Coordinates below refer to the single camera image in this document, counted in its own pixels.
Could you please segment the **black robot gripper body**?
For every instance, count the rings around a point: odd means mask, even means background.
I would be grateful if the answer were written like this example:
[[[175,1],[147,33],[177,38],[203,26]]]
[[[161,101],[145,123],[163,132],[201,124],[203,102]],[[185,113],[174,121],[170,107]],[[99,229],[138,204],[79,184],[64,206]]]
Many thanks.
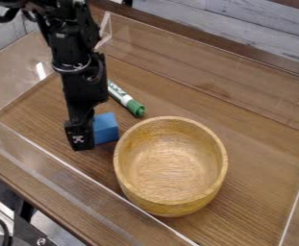
[[[107,66],[103,53],[91,52],[82,58],[52,53],[52,68],[60,74],[67,104],[67,125],[84,124],[94,108],[108,101]]]

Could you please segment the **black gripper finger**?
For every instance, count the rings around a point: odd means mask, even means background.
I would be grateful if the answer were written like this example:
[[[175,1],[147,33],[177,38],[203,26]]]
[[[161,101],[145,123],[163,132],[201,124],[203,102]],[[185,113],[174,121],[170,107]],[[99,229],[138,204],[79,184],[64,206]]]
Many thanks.
[[[90,150],[95,146],[92,120],[86,120],[83,123],[64,123],[64,131],[70,145],[75,151]]]

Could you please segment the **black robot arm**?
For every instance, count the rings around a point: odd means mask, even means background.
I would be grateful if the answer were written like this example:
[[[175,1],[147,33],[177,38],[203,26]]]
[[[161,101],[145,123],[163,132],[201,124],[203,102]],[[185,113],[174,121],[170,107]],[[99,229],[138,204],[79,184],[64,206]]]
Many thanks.
[[[0,0],[0,23],[19,14],[39,26],[60,75],[68,120],[64,132],[76,151],[95,147],[95,107],[108,101],[106,56],[95,50],[100,27],[87,0]]]

